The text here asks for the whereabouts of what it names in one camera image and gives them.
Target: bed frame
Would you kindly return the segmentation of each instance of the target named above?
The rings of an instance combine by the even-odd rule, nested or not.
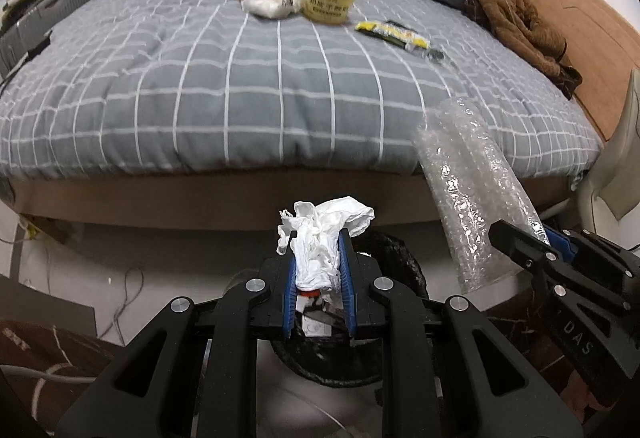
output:
[[[603,0],[533,0],[568,40],[584,77],[577,98],[604,140],[613,133],[632,68],[640,66],[640,35]],[[270,169],[185,176],[94,179],[11,179],[8,203],[31,217],[171,229],[273,230],[293,202],[352,195],[376,212],[376,223],[438,219],[423,176],[372,172]],[[524,181],[536,208],[568,197],[568,180]]]

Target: clear bubble wrap sheet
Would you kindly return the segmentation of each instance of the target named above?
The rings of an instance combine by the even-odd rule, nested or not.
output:
[[[463,293],[521,268],[495,250],[489,227],[504,219],[548,243],[540,218],[476,107],[443,101],[425,113],[415,138]]]

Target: crumpled white tissue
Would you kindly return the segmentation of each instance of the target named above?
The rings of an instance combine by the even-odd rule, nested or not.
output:
[[[278,253],[284,254],[292,231],[298,231],[291,240],[296,256],[296,287],[302,291],[340,291],[340,253],[338,234],[343,228],[351,237],[362,234],[374,218],[373,209],[346,196],[329,200],[319,206],[310,202],[296,202],[296,215],[280,212],[282,225],[278,226]]]

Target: silver suitcase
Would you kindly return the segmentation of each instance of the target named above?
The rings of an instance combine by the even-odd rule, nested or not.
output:
[[[22,56],[42,41],[57,22],[89,0],[43,0],[0,38],[0,74],[6,76]]]

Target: brown jacket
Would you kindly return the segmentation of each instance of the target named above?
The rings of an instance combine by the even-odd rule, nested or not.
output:
[[[566,55],[566,39],[530,0],[468,0],[465,13],[572,97],[582,76]]]

